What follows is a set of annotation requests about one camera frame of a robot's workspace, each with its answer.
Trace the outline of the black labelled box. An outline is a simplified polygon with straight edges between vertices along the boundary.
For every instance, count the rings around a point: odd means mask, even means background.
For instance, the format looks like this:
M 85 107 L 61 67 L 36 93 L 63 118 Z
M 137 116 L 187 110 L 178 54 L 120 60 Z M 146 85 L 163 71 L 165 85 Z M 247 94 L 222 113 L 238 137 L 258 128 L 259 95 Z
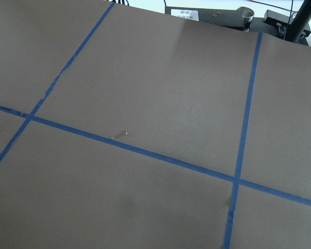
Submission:
M 165 14 L 228 27 L 239 31 L 248 31 L 255 15 L 254 11 L 247 7 L 239 7 L 236 10 L 226 10 L 172 6 L 165 7 Z

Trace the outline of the black stand pole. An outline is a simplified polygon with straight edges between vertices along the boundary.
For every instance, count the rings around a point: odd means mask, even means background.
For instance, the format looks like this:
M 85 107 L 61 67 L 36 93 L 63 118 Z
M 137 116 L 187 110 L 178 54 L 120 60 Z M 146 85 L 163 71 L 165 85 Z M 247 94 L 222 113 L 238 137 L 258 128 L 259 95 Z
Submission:
M 304 0 L 296 17 L 288 26 L 284 40 L 296 43 L 311 19 L 311 0 Z

